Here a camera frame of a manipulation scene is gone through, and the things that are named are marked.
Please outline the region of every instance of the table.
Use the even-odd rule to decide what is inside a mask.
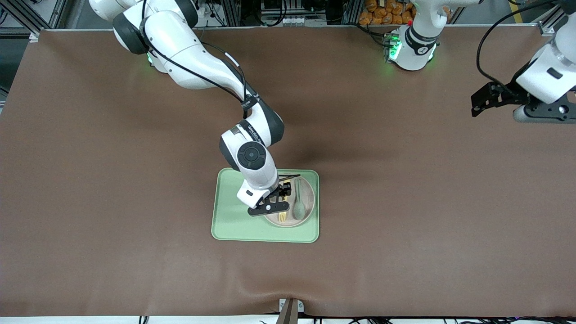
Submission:
[[[312,244],[210,235],[218,89],[177,86],[111,32],[44,31],[0,116],[0,315],[576,315],[575,128],[470,115],[485,28],[411,73],[355,28],[207,31],[286,122],[279,168],[321,181]],[[546,39],[497,28],[508,81]]]

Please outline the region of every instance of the beige plate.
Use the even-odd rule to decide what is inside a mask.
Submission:
[[[266,219],[269,220],[274,225],[280,227],[294,227],[296,225],[300,225],[308,219],[308,216],[310,216],[312,209],[314,209],[314,191],[312,190],[310,183],[308,183],[308,181],[303,177],[299,176],[297,178],[287,181],[292,182],[291,183],[292,188],[294,188],[295,180],[300,181],[300,192],[295,193],[294,191],[292,191],[292,194],[288,196],[286,201],[290,204],[290,209],[281,213],[265,215]],[[301,220],[297,220],[296,218],[294,218],[293,206],[294,206],[294,200],[296,198],[295,195],[297,194],[300,195],[300,200],[304,204],[304,210],[306,211],[304,218],[302,218]]]

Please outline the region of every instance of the green tray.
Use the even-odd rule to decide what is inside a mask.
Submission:
[[[231,168],[218,173],[212,236],[218,240],[312,243],[320,234],[320,178],[312,170],[279,169],[278,174],[300,174],[312,186],[315,193],[314,209],[308,219],[295,227],[278,227],[264,216],[248,215],[248,207],[236,193],[242,185],[242,174]]]

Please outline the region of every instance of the tabletop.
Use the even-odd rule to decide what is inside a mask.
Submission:
[[[43,31],[0,115],[0,315],[576,315],[575,128],[471,117],[485,31],[417,72],[355,28],[205,32],[285,121],[277,167],[320,175],[312,244],[212,238],[234,98]],[[499,27],[483,67],[508,82],[544,41]]]

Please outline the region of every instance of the green spoon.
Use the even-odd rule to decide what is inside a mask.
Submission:
[[[294,192],[296,194],[294,199],[294,218],[302,220],[306,215],[306,209],[304,208],[304,203],[300,199],[300,179],[294,180]]]

